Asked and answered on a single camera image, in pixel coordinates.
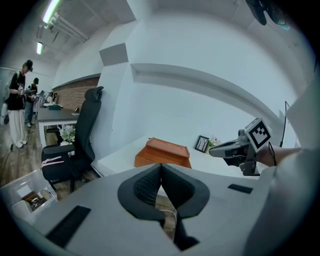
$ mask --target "fluorescent light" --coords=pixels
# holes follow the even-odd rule
[[[41,51],[42,51],[42,43],[38,42],[38,45],[36,47],[36,53],[41,54]]]
[[[45,15],[42,19],[45,23],[48,23],[50,21],[52,13],[54,12],[59,1],[60,0],[51,0],[51,3],[49,4],[48,9],[46,9]]]

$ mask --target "black slot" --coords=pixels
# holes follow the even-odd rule
[[[50,231],[46,238],[57,246],[65,247],[90,211],[89,208],[76,206]]]
[[[247,187],[247,186],[241,186],[241,185],[236,185],[236,184],[231,184],[228,186],[228,189],[236,190],[242,193],[250,194],[251,191],[253,190],[252,187]]]

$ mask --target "wooden floor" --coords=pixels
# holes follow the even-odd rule
[[[11,153],[10,147],[12,140],[10,136],[9,124],[2,127],[0,126],[0,187],[35,170],[40,170],[42,146],[40,142],[38,122],[37,120],[33,121],[35,124],[31,128],[25,128],[26,139],[28,142],[27,145],[24,145],[22,148],[13,146]],[[54,145],[57,143],[57,138],[54,133],[45,133],[45,135],[47,145]],[[83,174],[83,176],[89,180],[94,180],[97,178],[93,171],[87,171]],[[74,189],[79,189],[84,184],[85,183],[76,181]],[[58,200],[66,198],[69,195],[69,181],[61,182],[54,186],[56,188]],[[162,196],[157,197],[155,207],[159,210],[167,210],[164,211],[166,218],[163,230],[173,240],[176,220],[175,216],[168,211],[172,211],[174,213],[177,213],[177,211],[171,204],[170,200],[167,197]]]

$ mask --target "black cable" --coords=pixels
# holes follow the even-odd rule
[[[2,176],[4,175],[4,170],[5,170],[5,166],[6,166],[7,160],[8,160],[8,158],[9,158],[9,156],[10,156],[13,148],[14,148],[14,145],[11,144],[11,146],[10,146],[10,152],[9,152],[9,154],[7,155],[7,157],[6,157],[5,161],[4,161],[4,165],[3,165],[3,167],[2,167],[1,176],[0,176],[0,185],[1,185],[1,181],[2,181]]]
[[[286,116],[286,112],[287,112],[287,105],[290,108],[289,104],[287,101],[284,102],[285,104],[285,112],[284,112],[284,127],[283,127],[283,134],[282,134],[282,140],[280,142],[280,148],[282,148],[282,145],[284,143],[284,137],[285,137],[285,130],[286,130],[286,122],[287,122],[287,116]]]
[[[276,154],[275,154],[274,148],[272,147],[272,145],[271,145],[270,142],[269,142],[269,152],[270,152],[270,155],[271,155],[272,158],[273,158],[273,164],[274,164],[274,166],[276,166],[276,165],[277,165],[277,162],[276,162]]]

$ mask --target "orange box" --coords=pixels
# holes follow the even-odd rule
[[[147,141],[145,147],[135,156],[134,167],[155,163],[169,163],[191,168],[189,157],[190,153],[186,146],[152,138]]]

